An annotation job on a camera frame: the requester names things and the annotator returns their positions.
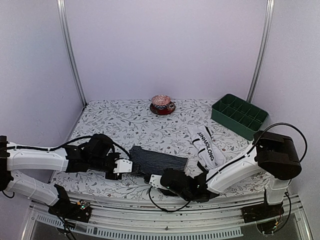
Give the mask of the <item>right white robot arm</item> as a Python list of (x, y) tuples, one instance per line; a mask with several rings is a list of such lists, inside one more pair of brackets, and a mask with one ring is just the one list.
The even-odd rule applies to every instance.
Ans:
[(205, 171), (195, 177), (185, 175), (182, 171), (167, 169), (159, 179), (164, 190), (179, 196), (187, 202), (204, 203), (218, 197), (232, 185), (260, 172), (267, 172), (284, 184), (284, 187), (271, 188), (267, 191), (267, 200), (259, 206), (262, 218), (269, 218), (278, 210), (283, 201), (284, 191), (290, 181), (301, 171), (301, 162), (306, 154), (298, 156), (293, 139), (290, 136), (271, 132), (274, 127), (286, 126), (300, 134), (307, 147), (307, 139), (296, 126), (278, 122), (265, 130), (259, 130), (253, 136), (252, 144), (239, 156), (226, 162), (217, 169)]

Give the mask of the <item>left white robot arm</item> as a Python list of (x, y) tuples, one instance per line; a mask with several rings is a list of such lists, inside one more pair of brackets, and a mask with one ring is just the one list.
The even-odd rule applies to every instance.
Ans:
[(118, 180), (132, 170), (131, 161), (115, 150), (118, 144), (104, 134), (83, 136), (57, 147), (35, 147), (8, 142), (0, 137), (0, 190), (19, 193), (55, 208), (63, 217), (74, 213), (72, 203), (63, 186), (41, 182), (22, 170), (51, 170), (62, 173), (104, 172), (105, 177)]

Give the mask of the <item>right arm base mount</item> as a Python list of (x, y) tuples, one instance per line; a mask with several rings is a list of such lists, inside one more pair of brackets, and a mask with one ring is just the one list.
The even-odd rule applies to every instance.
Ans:
[(245, 223), (265, 220), (281, 216), (284, 213), (283, 201), (271, 204), (267, 201), (267, 191), (264, 191), (263, 202), (241, 208), (241, 214)]

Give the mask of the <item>navy striped underwear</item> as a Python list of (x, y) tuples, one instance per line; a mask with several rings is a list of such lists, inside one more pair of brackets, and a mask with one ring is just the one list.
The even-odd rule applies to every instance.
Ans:
[(145, 150), (141, 146), (133, 146), (129, 150), (132, 161), (132, 173), (145, 175), (163, 175), (166, 169), (185, 171), (188, 158), (166, 153)]

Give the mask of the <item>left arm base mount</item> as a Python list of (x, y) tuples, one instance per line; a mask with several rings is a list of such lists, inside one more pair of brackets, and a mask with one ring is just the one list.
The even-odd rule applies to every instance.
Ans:
[(54, 187), (57, 190), (58, 201), (54, 205), (49, 206), (48, 213), (61, 219), (88, 223), (92, 213), (90, 203), (84, 200), (72, 203), (62, 186), (55, 184)]

